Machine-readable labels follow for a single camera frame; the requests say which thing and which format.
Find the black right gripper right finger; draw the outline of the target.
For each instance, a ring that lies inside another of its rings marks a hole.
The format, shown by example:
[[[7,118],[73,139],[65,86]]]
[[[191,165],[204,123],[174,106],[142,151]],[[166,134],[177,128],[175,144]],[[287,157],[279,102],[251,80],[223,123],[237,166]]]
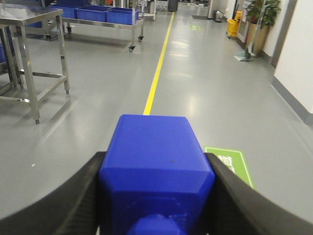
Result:
[[[247,185],[218,157],[206,157],[215,183],[204,210],[209,235],[311,235],[313,224],[270,201]]]

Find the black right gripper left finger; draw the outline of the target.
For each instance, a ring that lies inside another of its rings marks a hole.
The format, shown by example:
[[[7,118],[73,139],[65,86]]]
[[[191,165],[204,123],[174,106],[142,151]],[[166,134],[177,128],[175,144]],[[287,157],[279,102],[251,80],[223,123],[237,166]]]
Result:
[[[94,235],[99,226],[98,172],[105,152],[96,152],[66,182],[39,201],[0,221],[2,235]]]

